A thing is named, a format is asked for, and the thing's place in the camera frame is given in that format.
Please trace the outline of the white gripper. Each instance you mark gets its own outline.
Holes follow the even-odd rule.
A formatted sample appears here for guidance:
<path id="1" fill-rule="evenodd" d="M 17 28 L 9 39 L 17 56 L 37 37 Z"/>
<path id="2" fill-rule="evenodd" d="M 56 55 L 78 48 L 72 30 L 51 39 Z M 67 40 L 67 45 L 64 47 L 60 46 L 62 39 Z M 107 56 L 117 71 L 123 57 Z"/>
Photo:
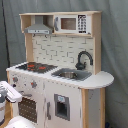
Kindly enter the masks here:
<path id="1" fill-rule="evenodd" d="M 14 103 L 14 102 L 22 101 L 22 95 L 12 86 L 6 84 L 4 88 L 5 88 L 5 96 L 10 102 Z"/>

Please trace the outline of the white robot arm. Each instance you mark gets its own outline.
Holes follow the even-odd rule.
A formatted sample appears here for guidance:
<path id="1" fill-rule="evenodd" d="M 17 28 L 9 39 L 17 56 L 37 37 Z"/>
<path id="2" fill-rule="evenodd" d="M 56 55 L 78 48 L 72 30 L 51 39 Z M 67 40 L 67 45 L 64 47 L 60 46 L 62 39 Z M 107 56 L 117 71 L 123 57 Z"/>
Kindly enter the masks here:
<path id="1" fill-rule="evenodd" d="M 5 102 L 7 100 L 11 103 L 21 102 L 22 95 L 6 81 L 0 81 L 0 126 L 5 121 Z M 28 119 L 16 116 L 4 128 L 35 128 L 35 126 Z"/>

